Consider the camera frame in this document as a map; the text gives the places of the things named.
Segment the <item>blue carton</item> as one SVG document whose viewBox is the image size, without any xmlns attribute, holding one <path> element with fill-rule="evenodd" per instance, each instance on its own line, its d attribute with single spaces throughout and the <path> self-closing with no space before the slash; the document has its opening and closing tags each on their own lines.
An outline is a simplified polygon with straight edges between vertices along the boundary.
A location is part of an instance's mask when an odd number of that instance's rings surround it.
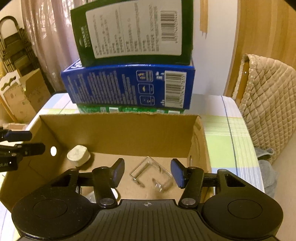
<svg viewBox="0 0 296 241">
<path fill-rule="evenodd" d="M 77 60 L 61 78 L 76 104 L 189 109 L 193 64 L 121 64 L 84 67 Z"/>
</svg>

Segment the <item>checked tablecloth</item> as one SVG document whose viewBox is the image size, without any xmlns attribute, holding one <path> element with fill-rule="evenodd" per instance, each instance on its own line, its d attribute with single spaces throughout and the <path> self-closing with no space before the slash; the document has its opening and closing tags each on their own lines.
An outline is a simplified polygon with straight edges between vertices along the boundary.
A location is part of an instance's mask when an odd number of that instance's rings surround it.
<svg viewBox="0 0 296 241">
<path fill-rule="evenodd" d="M 69 94 L 54 94 L 33 118 L 40 114 L 78 113 Z M 227 169 L 264 192 L 262 176 L 253 143 L 241 113 L 231 97 L 193 94 L 191 106 L 184 113 L 202 118 L 212 172 Z M 18 240 L 11 213 L 1 203 L 1 240 Z"/>
</svg>

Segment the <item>dark green carton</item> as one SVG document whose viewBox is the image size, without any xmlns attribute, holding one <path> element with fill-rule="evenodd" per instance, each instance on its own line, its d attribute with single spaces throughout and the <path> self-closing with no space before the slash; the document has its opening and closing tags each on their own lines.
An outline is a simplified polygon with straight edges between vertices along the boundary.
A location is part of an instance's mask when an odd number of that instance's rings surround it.
<svg viewBox="0 0 296 241">
<path fill-rule="evenodd" d="M 112 64 L 189 65 L 193 1 L 92 1 L 70 11 L 85 67 Z"/>
</svg>

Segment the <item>cardboard boxes on floor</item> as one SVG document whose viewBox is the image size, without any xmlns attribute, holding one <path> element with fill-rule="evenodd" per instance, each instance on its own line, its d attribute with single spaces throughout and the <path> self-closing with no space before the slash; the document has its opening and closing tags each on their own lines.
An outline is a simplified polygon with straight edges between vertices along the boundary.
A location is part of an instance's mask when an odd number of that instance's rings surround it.
<svg viewBox="0 0 296 241">
<path fill-rule="evenodd" d="M 51 94 L 40 69 L 22 77 L 16 70 L 1 78 L 1 97 L 18 123 L 30 123 Z"/>
</svg>

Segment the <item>light green carton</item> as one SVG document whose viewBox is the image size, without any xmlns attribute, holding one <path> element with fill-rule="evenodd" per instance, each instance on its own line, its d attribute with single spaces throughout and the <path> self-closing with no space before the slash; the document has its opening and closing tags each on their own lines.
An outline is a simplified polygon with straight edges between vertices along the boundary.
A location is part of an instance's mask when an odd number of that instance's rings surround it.
<svg viewBox="0 0 296 241">
<path fill-rule="evenodd" d="M 167 109 L 167 108 L 152 108 L 142 106 L 112 106 L 98 104 L 77 104 L 81 113 L 167 113 L 167 114 L 183 114 L 183 109 Z"/>
</svg>

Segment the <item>quilted beige chair cover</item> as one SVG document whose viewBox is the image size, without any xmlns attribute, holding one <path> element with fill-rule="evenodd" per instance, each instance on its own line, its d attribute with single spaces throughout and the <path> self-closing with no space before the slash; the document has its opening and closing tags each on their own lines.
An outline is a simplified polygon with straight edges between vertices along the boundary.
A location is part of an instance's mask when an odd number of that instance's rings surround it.
<svg viewBox="0 0 296 241">
<path fill-rule="evenodd" d="M 295 69 L 272 58 L 244 54 L 232 98 L 242 83 L 244 63 L 248 77 L 239 104 L 253 145 L 273 149 L 273 163 L 295 132 Z"/>
</svg>

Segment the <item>black folding ladder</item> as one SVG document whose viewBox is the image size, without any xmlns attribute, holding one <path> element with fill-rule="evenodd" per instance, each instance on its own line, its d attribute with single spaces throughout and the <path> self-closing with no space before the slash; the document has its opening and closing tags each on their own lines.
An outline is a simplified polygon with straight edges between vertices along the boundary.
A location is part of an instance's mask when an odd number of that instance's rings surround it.
<svg viewBox="0 0 296 241">
<path fill-rule="evenodd" d="M 14 34 L 6 38 L 1 37 L 1 61 L 6 72 L 18 70 L 24 76 L 33 70 L 42 70 L 25 30 L 19 27 L 13 16 L 3 17 L 1 25 L 6 21 L 12 21 L 16 29 Z"/>
</svg>

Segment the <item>pink curtain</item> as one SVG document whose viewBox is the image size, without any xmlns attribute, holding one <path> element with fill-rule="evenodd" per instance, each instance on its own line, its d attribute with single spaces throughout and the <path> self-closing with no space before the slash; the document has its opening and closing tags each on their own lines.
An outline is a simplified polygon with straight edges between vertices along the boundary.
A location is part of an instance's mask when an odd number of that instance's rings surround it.
<svg viewBox="0 0 296 241">
<path fill-rule="evenodd" d="M 89 1 L 21 1 L 25 30 L 55 91 L 65 90 L 60 73 L 79 59 L 71 10 L 86 3 Z"/>
</svg>

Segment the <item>clear plastic box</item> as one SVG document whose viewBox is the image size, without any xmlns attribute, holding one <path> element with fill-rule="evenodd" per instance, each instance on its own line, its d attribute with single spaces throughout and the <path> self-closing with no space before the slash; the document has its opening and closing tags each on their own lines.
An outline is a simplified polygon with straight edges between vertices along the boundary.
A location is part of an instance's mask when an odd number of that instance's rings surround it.
<svg viewBox="0 0 296 241">
<path fill-rule="evenodd" d="M 145 157 L 129 176 L 141 188 L 153 188 L 159 193 L 169 191 L 174 185 L 172 174 L 153 158 Z"/>
</svg>

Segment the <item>white plug adapter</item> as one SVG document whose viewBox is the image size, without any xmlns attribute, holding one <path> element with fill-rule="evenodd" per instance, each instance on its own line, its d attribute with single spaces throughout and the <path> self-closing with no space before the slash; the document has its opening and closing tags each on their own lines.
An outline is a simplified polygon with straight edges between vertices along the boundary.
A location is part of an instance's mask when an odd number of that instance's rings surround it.
<svg viewBox="0 0 296 241">
<path fill-rule="evenodd" d="M 76 167 L 84 165 L 91 157 L 88 149 L 83 145 L 76 145 L 67 153 L 67 159 Z"/>
</svg>

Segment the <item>brown cardboard box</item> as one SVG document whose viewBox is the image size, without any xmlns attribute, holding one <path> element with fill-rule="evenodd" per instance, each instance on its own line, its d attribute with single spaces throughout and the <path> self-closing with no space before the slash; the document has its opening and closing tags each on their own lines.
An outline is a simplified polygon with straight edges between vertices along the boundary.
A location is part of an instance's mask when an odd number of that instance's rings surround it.
<svg viewBox="0 0 296 241">
<path fill-rule="evenodd" d="M 1 202 L 12 209 L 24 196 L 61 175 L 73 164 L 66 155 L 76 145 L 85 146 L 91 159 L 82 172 L 111 166 L 125 160 L 125 173 L 118 186 L 123 199 L 175 199 L 182 189 L 177 185 L 164 193 L 141 188 L 130 172 L 147 156 L 166 169 L 173 158 L 185 166 L 205 172 L 211 164 L 201 118 L 197 115 L 147 113 L 93 113 L 42 115 L 29 128 L 32 142 L 41 142 L 46 151 L 41 156 L 24 158 L 16 171 L 6 174 L 1 186 Z"/>
</svg>

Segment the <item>grey cloth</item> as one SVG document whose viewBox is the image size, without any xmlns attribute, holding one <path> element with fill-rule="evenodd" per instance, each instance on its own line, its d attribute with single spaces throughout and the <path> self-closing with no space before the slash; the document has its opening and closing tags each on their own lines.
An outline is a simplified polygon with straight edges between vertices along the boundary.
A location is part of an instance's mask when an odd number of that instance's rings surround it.
<svg viewBox="0 0 296 241">
<path fill-rule="evenodd" d="M 256 147 L 254 149 L 259 163 L 264 191 L 268 196 L 274 198 L 278 184 L 278 173 L 273 169 L 269 162 L 269 159 L 274 154 L 274 150 L 272 148 L 264 150 Z"/>
</svg>

